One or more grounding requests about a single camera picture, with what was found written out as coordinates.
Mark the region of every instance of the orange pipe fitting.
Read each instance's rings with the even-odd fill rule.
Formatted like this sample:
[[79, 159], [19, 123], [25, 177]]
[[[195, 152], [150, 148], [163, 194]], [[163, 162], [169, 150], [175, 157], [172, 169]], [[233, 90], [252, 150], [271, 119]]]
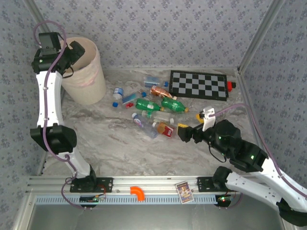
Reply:
[[138, 201], [144, 201], [145, 200], [144, 192], [139, 187], [130, 187], [130, 194], [136, 195], [138, 197]]

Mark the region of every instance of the trash can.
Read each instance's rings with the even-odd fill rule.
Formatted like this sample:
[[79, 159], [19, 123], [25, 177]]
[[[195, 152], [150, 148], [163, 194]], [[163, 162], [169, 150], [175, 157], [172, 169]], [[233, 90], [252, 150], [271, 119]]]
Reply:
[[[85, 49], [85, 53], [71, 66], [74, 73], [69, 78], [63, 78], [62, 86], [75, 102], [94, 104], [100, 101], [106, 93], [99, 51], [95, 43], [85, 37], [67, 38], [68, 45], [72, 41], [80, 43]], [[72, 70], [68, 69], [63, 76], [71, 74]]]

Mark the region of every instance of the black and white checkered board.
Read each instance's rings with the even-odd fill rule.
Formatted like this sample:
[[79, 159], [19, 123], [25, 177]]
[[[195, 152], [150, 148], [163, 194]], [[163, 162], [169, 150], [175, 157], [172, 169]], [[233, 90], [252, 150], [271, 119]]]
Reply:
[[172, 70], [169, 92], [177, 97], [226, 101], [227, 76]]

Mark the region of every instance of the green plastic bottle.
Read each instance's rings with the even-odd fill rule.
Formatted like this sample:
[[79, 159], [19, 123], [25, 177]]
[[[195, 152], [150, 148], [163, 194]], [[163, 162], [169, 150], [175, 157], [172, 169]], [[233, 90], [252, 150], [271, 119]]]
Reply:
[[150, 102], [150, 101], [144, 100], [144, 99], [141, 99], [141, 98], [139, 98], [136, 101], [135, 107], [137, 109], [147, 110], [147, 111], [163, 111], [164, 110], [164, 108], [158, 106], [158, 104], [156, 104], [154, 102]]
[[161, 105], [165, 108], [169, 108], [174, 112], [185, 112], [189, 111], [189, 108], [186, 108], [181, 102], [175, 101], [174, 99], [164, 97]]

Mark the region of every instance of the playing card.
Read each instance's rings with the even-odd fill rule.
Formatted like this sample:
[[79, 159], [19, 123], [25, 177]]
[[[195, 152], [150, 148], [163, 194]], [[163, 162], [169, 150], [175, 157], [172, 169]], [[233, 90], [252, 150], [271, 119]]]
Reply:
[[176, 184], [176, 189], [178, 191], [180, 201], [182, 204], [188, 203], [194, 200], [193, 194], [190, 190], [188, 182], [181, 182]]

